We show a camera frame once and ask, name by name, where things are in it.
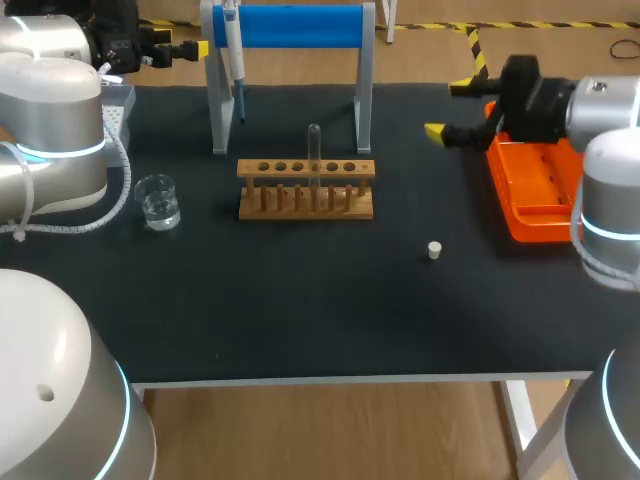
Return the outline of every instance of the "hole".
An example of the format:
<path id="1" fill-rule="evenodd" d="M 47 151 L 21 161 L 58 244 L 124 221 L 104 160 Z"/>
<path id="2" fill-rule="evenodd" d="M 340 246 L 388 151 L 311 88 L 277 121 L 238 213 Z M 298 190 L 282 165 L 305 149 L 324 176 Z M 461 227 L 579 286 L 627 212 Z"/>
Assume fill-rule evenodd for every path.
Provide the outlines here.
<path id="1" fill-rule="evenodd" d="M 38 393 L 38 398 L 43 402 L 51 402 L 55 397 L 49 385 L 37 385 L 36 392 Z"/>

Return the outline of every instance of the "blue roller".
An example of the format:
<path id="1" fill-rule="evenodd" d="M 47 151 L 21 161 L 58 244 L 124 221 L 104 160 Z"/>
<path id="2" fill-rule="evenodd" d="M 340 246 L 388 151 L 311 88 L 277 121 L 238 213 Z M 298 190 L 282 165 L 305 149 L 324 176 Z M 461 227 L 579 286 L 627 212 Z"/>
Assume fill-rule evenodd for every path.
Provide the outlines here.
<path id="1" fill-rule="evenodd" d="M 360 48 L 361 5 L 240 5 L 244 48 Z M 222 5 L 213 7 L 215 44 L 226 48 Z"/>

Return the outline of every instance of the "blue pipette holder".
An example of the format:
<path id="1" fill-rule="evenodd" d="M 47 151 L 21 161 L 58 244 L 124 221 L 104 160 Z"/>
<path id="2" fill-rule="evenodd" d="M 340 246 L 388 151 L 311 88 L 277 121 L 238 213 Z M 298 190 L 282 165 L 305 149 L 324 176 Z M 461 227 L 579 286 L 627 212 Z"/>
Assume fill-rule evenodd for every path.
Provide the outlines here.
<path id="1" fill-rule="evenodd" d="M 243 48 L 357 48 L 354 111 L 358 153 L 371 152 L 375 4 L 240 5 Z M 227 152 L 234 98 L 222 60 L 227 46 L 221 5 L 200 3 L 202 35 L 209 41 L 205 58 L 213 153 Z"/>

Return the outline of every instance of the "yellow black hazard tape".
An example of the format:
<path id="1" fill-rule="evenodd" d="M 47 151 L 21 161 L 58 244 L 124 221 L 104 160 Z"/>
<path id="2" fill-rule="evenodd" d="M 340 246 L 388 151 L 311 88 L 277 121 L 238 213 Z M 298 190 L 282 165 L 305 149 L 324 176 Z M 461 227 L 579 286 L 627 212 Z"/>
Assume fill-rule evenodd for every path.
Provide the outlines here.
<path id="1" fill-rule="evenodd" d="M 400 23 L 396 30 L 443 30 L 467 28 L 640 28 L 640 22 L 435 22 L 435 23 Z M 376 25 L 376 30 L 385 30 L 383 25 Z"/>
<path id="2" fill-rule="evenodd" d="M 200 28 L 200 22 L 181 22 L 174 20 L 138 20 L 140 25 L 153 25 L 155 27 L 187 27 Z"/>
<path id="3" fill-rule="evenodd" d="M 471 47 L 471 54 L 473 55 L 473 63 L 475 66 L 475 74 L 480 78 L 489 78 L 489 69 L 487 68 L 487 62 L 484 58 L 484 53 L 480 48 L 480 39 L 478 38 L 477 28 L 467 28 L 465 30 L 467 38 L 469 40 L 469 47 Z"/>

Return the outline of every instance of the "water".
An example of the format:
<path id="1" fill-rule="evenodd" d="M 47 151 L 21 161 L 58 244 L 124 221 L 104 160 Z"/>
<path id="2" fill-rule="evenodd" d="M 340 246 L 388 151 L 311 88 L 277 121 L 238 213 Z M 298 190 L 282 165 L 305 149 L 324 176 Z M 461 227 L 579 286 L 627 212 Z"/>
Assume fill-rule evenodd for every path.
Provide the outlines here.
<path id="1" fill-rule="evenodd" d="M 152 192 L 142 201 L 147 224 L 157 231 L 170 230 L 180 223 L 178 201 L 173 192 Z"/>

